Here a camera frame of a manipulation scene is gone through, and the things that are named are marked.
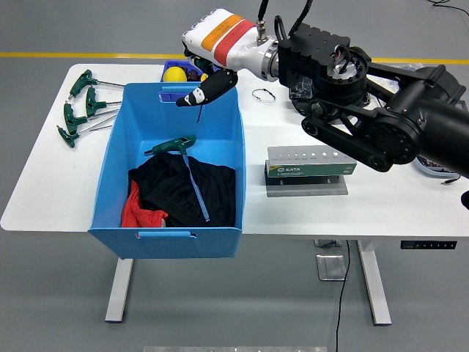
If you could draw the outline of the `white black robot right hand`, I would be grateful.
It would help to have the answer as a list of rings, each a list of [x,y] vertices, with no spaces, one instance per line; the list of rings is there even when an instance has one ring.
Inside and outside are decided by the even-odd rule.
[[[179,98],[179,107],[213,102],[235,87],[243,69],[273,81],[276,39],[265,34],[264,22],[253,23],[225,9],[215,9],[182,34],[184,55],[207,78]]]

